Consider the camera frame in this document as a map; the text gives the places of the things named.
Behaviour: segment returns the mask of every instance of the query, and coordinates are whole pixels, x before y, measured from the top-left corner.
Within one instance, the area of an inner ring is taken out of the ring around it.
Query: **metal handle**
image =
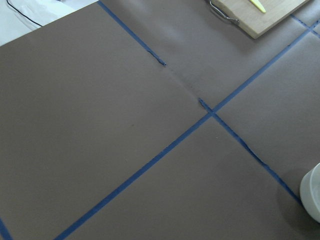
[[[235,18],[229,17],[227,14],[225,14],[220,8],[218,8],[216,5],[214,5],[211,1],[209,1],[211,8],[214,10],[216,14],[218,14],[221,18],[228,20],[229,22],[239,25],[240,21]]]

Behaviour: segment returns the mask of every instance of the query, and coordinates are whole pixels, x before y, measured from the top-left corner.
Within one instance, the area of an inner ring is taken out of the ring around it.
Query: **cutting board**
[[[262,13],[249,0],[211,0],[230,18],[239,20],[239,27],[254,39],[260,37],[309,0],[260,0]]]

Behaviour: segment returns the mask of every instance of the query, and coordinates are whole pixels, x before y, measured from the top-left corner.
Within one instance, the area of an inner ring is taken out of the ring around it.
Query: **yellow object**
[[[265,7],[261,4],[259,0],[250,0],[250,2],[253,3],[262,13],[266,13]]]

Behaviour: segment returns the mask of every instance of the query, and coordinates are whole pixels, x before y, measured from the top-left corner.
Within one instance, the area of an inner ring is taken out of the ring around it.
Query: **white cup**
[[[320,223],[320,163],[303,177],[300,197],[307,213]]]

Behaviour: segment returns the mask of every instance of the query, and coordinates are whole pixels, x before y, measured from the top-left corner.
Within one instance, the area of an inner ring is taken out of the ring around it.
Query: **black cable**
[[[19,14],[21,14],[22,16],[24,16],[26,19],[28,19],[29,21],[33,22],[34,24],[37,24],[38,26],[42,27],[42,25],[40,25],[39,23],[33,21],[32,19],[30,19],[29,17],[27,17],[26,15],[24,15],[22,12],[20,12],[18,9],[15,8],[15,6],[13,6],[9,0],[6,0],[6,2],[8,3],[8,5],[10,7],[12,7],[14,10],[16,10]]]

